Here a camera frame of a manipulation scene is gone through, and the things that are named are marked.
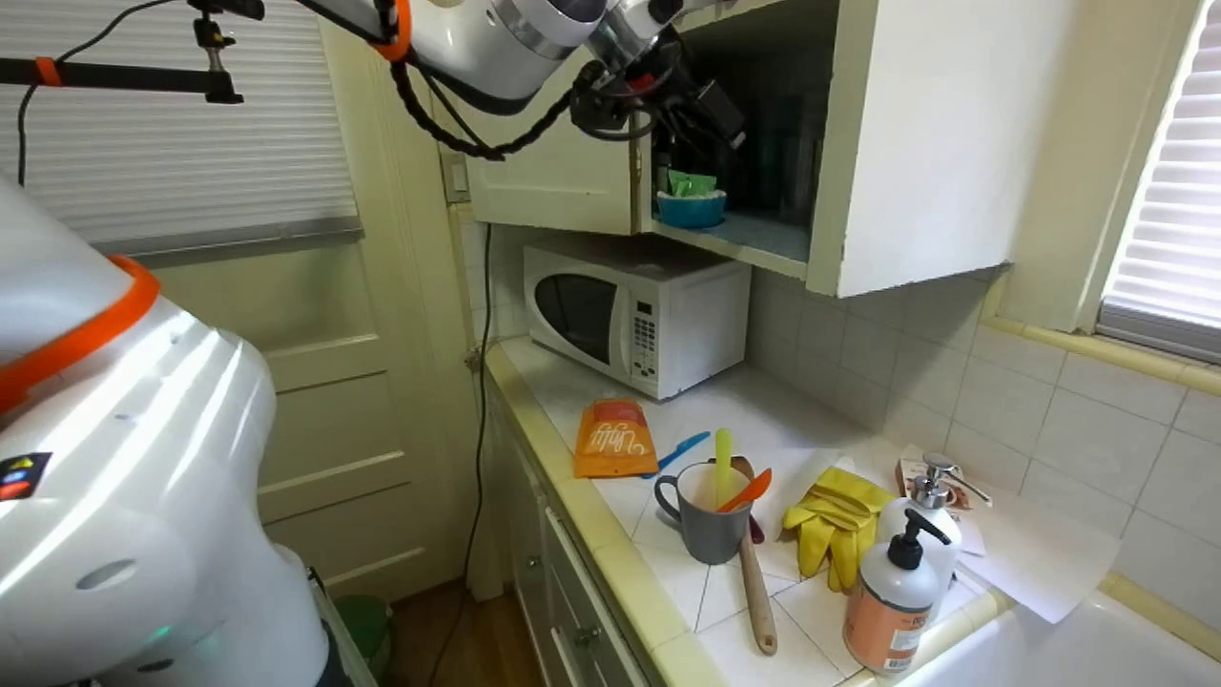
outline cup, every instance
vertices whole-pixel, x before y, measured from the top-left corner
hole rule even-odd
[[[740,538],[747,529],[751,508],[717,512],[728,496],[738,496],[747,477],[728,470],[728,489],[717,486],[717,466],[687,466],[681,477],[666,475],[653,480],[653,496],[659,512],[670,512],[681,523],[684,546],[701,565],[723,565],[740,550]]]

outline green object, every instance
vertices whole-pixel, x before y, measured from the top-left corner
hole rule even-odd
[[[670,172],[673,195],[676,199],[706,199],[717,191],[717,176],[695,176],[695,172]]]
[[[369,597],[349,597],[336,601],[336,611],[359,650],[359,657],[369,664],[380,678],[388,676],[394,664],[394,611],[382,601]]]

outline white countertop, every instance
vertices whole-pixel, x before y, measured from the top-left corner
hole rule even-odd
[[[572,477],[579,412],[598,396],[628,396],[628,391],[528,341],[495,344],[489,365],[615,604],[670,682],[809,687],[867,678],[841,638],[848,597],[830,590],[820,575],[798,575],[798,546],[780,543],[780,523],[823,466],[851,466],[891,486],[900,448],[851,430],[747,365],[666,405],[640,402],[659,453],[695,430],[728,428],[738,453],[776,475],[771,494],[757,505],[766,529],[759,565],[780,626],[780,653],[765,657],[751,638],[740,565],[690,562],[681,536],[658,514],[653,480]],[[673,470],[712,453],[714,444],[701,444]],[[925,644],[948,644],[1003,608],[1003,597],[989,584],[963,575]]]

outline window blind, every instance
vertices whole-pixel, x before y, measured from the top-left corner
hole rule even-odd
[[[4,0],[0,54],[59,57],[135,0]],[[186,0],[130,14],[76,61],[208,69]],[[359,233],[316,21],[266,5],[266,21],[216,14],[243,103],[190,92],[37,87],[27,115],[27,191],[100,248],[157,257]],[[0,168],[17,181],[17,111],[0,85]]]
[[[1221,364],[1221,5],[1185,57],[1098,332]]]

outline shelf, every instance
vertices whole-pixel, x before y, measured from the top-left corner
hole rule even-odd
[[[802,225],[728,214],[714,229],[658,225],[658,233],[802,284],[809,270],[809,229]]]

